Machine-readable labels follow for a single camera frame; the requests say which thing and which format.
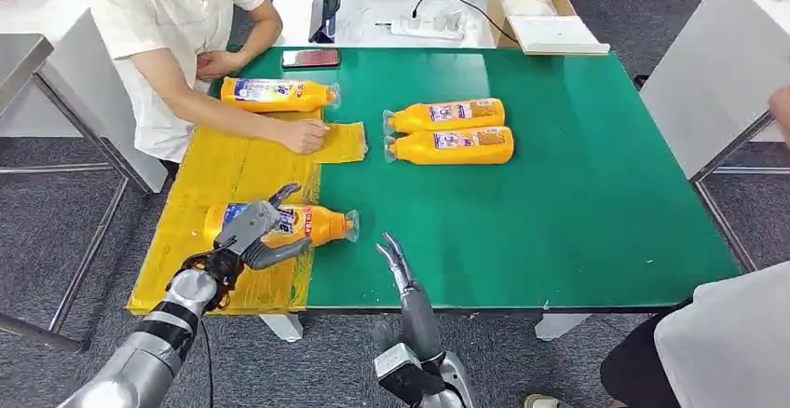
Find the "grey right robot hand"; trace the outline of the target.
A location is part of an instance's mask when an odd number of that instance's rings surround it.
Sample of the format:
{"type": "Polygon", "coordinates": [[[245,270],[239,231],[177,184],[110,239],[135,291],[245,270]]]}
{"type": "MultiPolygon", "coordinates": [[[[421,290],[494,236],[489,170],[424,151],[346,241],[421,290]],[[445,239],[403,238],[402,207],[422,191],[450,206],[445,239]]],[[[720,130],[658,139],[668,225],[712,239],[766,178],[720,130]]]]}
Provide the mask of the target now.
{"type": "Polygon", "coordinates": [[[400,243],[384,232],[384,244],[376,249],[386,258],[399,294],[402,313],[402,340],[421,361],[443,354],[439,324],[427,292],[414,277],[400,243]]]}

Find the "seated person's right hand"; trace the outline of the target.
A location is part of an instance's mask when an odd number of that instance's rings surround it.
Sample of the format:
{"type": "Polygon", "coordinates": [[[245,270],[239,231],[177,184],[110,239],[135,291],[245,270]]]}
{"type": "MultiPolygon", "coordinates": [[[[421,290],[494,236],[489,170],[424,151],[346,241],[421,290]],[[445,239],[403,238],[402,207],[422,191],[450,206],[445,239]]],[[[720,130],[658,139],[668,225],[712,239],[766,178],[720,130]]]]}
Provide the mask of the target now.
{"type": "Polygon", "coordinates": [[[317,119],[273,121],[273,139],[290,151],[308,155],[322,148],[330,128],[317,119]]]}

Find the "seated person's left hand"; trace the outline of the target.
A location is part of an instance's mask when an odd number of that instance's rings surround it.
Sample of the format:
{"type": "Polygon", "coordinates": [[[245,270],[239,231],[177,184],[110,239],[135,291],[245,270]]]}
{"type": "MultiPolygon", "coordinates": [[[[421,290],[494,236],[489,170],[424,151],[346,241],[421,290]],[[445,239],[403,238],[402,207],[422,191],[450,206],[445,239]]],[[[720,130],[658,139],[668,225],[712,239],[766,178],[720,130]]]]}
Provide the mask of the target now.
{"type": "Polygon", "coordinates": [[[203,52],[197,56],[196,78],[209,82],[228,75],[245,64],[245,58],[238,52],[227,50],[203,52]]]}

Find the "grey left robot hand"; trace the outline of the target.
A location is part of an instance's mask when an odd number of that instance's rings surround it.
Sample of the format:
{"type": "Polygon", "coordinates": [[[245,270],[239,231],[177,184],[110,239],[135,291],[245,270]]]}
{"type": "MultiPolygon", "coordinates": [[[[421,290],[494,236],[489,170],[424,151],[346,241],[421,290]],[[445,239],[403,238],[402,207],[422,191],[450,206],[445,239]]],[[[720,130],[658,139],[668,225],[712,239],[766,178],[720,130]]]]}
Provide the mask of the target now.
{"type": "Polygon", "coordinates": [[[252,270],[261,270],[306,251],[311,245],[310,237],[278,247],[267,246],[262,241],[281,221],[280,204],[300,189],[299,184],[288,183],[269,199],[250,203],[215,237],[214,247],[220,256],[240,261],[252,270]]]}

